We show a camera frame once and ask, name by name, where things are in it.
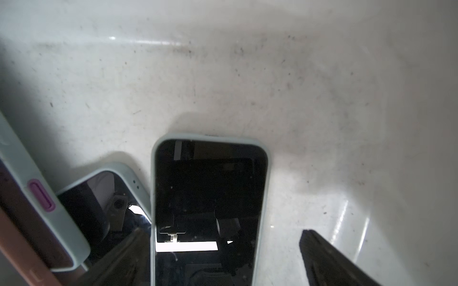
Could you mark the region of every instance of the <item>smartphone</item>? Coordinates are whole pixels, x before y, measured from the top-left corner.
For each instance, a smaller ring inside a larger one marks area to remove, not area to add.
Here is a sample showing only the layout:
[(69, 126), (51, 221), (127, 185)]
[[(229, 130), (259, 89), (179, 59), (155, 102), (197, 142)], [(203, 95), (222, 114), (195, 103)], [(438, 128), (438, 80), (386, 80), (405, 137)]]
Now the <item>smartphone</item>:
[(255, 140), (167, 135), (153, 149), (153, 284), (251, 285), (266, 202)]
[[(100, 265), (107, 263), (107, 257), (124, 255), (117, 249), (119, 245), (126, 244), (135, 232), (150, 236), (150, 215), (146, 213), (150, 212), (149, 196), (135, 173), (125, 164), (108, 164), (57, 192), (57, 198), (90, 245), (89, 257), (84, 262), (87, 272), (74, 281), (75, 285), (88, 285), (88, 281), (91, 281), (91, 285), (103, 285), (106, 281), (97, 282), (91, 279), (100, 270)], [(135, 259), (120, 260), (117, 267), (128, 272), (120, 279), (130, 279), (129, 275), (135, 275), (136, 281), (149, 285), (151, 278), (147, 267), (150, 265), (148, 244), (142, 253), (147, 254), (147, 262), (141, 262), (142, 265), (140, 262), (137, 265)], [(145, 267), (148, 271), (142, 271), (139, 277), (139, 269)], [(106, 271), (100, 272), (97, 279), (101, 279), (103, 272)], [(116, 283), (124, 285), (121, 280)]]
[(0, 208), (49, 268), (71, 268), (74, 262), (0, 161)]
[(0, 113), (0, 204), (53, 272), (77, 268), (89, 244)]

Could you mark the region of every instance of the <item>phone screen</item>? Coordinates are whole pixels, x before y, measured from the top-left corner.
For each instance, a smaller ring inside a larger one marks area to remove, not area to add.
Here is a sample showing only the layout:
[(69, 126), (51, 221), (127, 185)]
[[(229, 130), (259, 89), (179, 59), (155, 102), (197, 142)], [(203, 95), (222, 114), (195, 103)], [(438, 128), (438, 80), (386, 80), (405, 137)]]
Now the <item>phone screen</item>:
[(149, 285), (151, 222), (120, 176), (101, 172), (58, 199), (89, 242), (75, 285)]
[(155, 154), (155, 282), (250, 285), (267, 175), (254, 145), (167, 140)]

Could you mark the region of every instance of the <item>brown phone case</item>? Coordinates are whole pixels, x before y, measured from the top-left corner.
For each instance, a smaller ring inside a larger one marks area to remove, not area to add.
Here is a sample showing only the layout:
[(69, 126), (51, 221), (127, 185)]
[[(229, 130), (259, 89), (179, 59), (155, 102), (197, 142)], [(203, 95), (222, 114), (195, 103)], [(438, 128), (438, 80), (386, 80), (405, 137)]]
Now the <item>brown phone case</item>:
[(0, 250), (29, 285), (61, 286), (1, 208), (0, 229)]

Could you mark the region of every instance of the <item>black object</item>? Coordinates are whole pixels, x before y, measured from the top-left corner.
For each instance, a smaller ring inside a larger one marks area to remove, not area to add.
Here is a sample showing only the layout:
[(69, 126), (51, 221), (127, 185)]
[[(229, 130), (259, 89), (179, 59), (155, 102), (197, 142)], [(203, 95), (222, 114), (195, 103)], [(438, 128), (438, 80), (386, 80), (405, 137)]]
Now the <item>black object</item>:
[(310, 286), (380, 286), (314, 230), (299, 242)]
[(265, 151), (248, 144), (167, 140), (154, 158), (157, 242), (216, 242), (218, 247), (157, 252), (156, 285), (250, 285), (267, 175)]
[(80, 228), (91, 249), (105, 238), (109, 222), (87, 182), (64, 192), (58, 199)]
[(148, 236), (151, 233), (151, 224), (142, 215), (136, 215), (131, 210), (125, 211), (124, 223), (120, 232), (110, 230), (105, 239), (91, 249), (91, 254), (88, 260), (92, 263), (97, 263), (102, 259), (110, 250), (116, 245), (120, 244), (127, 236), (129, 236), (135, 229), (141, 228)]
[(116, 245), (72, 286), (149, 285), (149, 235), (137, 228)]

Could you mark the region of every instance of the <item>purple button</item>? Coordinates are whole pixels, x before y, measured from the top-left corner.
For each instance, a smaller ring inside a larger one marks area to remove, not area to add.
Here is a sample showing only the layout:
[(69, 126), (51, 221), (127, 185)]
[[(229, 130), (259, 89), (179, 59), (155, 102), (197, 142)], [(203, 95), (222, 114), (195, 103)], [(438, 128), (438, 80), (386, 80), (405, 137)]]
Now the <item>purple button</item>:
[(48, 192), (46, 192), (40, 181), (37, 179), (31, 179), (28, 181), (27, 186), (45, 211), (50, 212), (56, 208), (55, 203), (50, 198)]

